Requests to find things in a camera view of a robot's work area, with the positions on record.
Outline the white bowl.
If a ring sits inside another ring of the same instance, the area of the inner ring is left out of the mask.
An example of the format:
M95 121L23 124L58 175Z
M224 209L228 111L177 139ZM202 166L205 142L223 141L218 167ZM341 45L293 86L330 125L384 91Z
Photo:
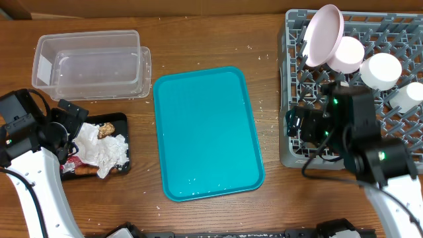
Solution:
M393 88L401 76L400 61L388 53L378 53L366 59L360 66L362 81L372 89L386 91Z

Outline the red snack wrapper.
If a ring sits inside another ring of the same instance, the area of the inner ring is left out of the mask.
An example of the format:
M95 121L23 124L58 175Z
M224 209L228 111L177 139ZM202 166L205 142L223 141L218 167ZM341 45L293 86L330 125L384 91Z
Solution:
M60 170L62 173L70 173L73 172L78 167L82 167L85 164L80 160L78 156L71 156L65 164L60 166Z

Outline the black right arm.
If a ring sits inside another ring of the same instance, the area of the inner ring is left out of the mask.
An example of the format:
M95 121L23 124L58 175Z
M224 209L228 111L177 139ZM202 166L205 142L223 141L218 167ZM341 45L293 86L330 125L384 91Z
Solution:
M286 112L286 134L316 146L301 169L308 179L319 175L308 166L329 148L346 170L352 184L362 187L387 237L422 236L422 191L412 156L399 138L383 138L371 91L339 83L323 85L327 103L321 110L295 106Z

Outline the white cup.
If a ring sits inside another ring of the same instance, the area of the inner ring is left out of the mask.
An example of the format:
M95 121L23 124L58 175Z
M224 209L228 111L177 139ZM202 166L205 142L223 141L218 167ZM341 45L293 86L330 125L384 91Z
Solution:
M405 113L422 102L423 85L412 82L400 88L398 93L389 101L392 108L399 106L399 113Z

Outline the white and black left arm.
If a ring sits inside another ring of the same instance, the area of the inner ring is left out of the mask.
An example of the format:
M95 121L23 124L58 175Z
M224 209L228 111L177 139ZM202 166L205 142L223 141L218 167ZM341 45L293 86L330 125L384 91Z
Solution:
M59 168L78 152L74 143L89 114L64 99L41 110L33 89L1 97L1 172L18 194L31 237L82 237Z

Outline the white napkin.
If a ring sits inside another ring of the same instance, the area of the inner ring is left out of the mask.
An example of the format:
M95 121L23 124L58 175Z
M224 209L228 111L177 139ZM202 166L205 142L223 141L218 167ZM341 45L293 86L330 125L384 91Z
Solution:
M95 148L95 164L98 167L97 175L104 179L116 165L124 165L129 161L127 152L129 145L121 134L116 137L107 136L98 140Z
M100 126L84 123L73 141L79 149L75 155L85 164L99 165L100 153L104 150L102 142L98 139L99 128Z

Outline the brown food chunk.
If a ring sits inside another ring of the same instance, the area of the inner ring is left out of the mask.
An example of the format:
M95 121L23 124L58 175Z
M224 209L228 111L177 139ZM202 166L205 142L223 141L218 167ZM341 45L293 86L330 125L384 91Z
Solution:
M103 139L107 136L112 135L115 132L115 127L110 122L105 123L103 126L100 126L98 129L98 139Z

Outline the large white plate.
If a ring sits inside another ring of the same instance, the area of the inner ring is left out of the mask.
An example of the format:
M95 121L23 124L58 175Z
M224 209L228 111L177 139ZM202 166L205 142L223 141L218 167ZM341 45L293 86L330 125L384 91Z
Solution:
M344 32L344 17L332 4L321 7L313 16L304 35L305 64L317 67L325 64L337 51Z

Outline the small white plate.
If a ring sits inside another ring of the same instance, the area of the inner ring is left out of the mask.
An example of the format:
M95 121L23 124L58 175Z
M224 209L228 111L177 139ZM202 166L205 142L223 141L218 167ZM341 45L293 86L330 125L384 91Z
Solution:
M364 46L356 38L343 36L335 54L327 61L328 66L338 73L357 71L364 58Z

